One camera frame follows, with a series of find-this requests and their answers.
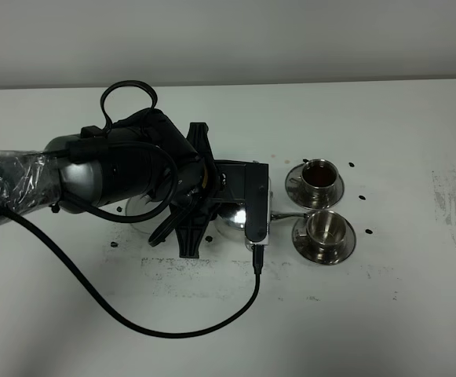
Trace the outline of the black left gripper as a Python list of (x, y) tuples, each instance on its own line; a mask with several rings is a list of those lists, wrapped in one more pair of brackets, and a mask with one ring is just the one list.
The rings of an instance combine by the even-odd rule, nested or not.
[(202, 177), (172, 203), (172, 215), (181, 258), (199, 258), (199, 246), (211, 220), (226, 206), (246, 206), (248, 162), (213, 158), (206, 123), (190, 123), (186, 137), (195, 150), (195, 161), (204, 162)]

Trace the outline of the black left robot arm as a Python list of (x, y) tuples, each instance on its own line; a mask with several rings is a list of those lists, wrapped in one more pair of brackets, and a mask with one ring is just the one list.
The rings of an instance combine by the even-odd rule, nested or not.
[(207, 133), (193, 123), (182, 134), (162, 111), (146, 108), (57, 137), (40, 152), (0, 151), (0, 208), (24, 215), (59, 207), (126, 224), (167, 211), (149, 244), (175, 233), (181, 257), (195, 258), (223, 204), (246, 204), (257, 224), (256, 195), (268, 187), (265, 166), (216, 160)]

